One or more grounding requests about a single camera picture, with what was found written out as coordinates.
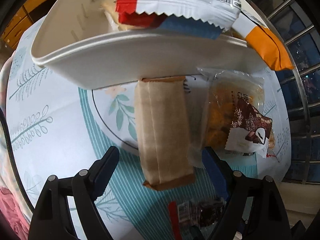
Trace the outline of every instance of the brown paper package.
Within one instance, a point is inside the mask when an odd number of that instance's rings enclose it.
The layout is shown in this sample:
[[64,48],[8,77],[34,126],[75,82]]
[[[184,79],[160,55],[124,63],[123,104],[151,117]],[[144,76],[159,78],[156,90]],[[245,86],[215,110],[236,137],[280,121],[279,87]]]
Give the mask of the brown paper package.
[[138,81],[136,129],[146,187],[166,190],[195,181],[187,158],[190,138],[184,77]]

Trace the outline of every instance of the white plastic bin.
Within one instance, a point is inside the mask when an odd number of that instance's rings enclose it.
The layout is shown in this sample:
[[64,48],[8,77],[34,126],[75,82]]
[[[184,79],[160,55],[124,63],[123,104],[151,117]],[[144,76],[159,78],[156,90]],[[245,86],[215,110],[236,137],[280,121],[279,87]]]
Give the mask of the white plastic bin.
[[84,89],[196,74],[197,67],[252,73],[267,66],[245,41],[225,35],[213,41],[157,29],[111,33],[100,0],[57,0],[31,56]]

